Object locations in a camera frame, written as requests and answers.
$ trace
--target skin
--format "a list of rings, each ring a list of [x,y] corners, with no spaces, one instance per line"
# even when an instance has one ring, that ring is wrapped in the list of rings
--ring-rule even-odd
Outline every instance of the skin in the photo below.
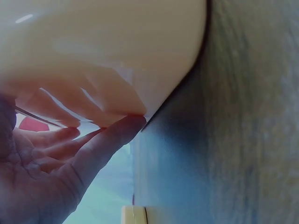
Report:
[[[128,116],[107,129],[31,132],[15,128],[14,104],[0,99],[0,224],[61,224],[112,155],[145,118]]]

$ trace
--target palm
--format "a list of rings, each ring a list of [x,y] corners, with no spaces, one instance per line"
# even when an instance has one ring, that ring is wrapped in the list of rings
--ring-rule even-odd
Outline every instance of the palm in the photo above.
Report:
[[[73,128],[34,133],[2,124],[0,223],[58,224],[76,209],[97,172],[136,135],[144,119],[127,117],[78,140],[72,140],[79,134]]]

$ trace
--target yellow object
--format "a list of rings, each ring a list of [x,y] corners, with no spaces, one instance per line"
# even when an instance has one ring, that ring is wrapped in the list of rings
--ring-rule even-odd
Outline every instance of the yellow object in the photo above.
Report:
[[[123,206],[121,224],[148,224],[145,207]]]

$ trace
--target smooth beige surface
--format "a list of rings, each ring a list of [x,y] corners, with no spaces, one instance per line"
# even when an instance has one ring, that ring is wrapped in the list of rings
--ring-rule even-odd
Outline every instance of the smooth beige surface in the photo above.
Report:
[[[148,224],[145,208],[141,206],[123,206],[121,224]]]
[[[66,126],[149,119],[192,67],[205,0],[5,0],[0,90]]]

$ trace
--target wood grain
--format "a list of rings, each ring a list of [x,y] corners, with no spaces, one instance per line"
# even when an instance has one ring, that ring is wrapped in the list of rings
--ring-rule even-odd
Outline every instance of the wood grain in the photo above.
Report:
[[[299,223],[298,85],[299,1],[212,1],[202,56],[135,146],[150,224]]]

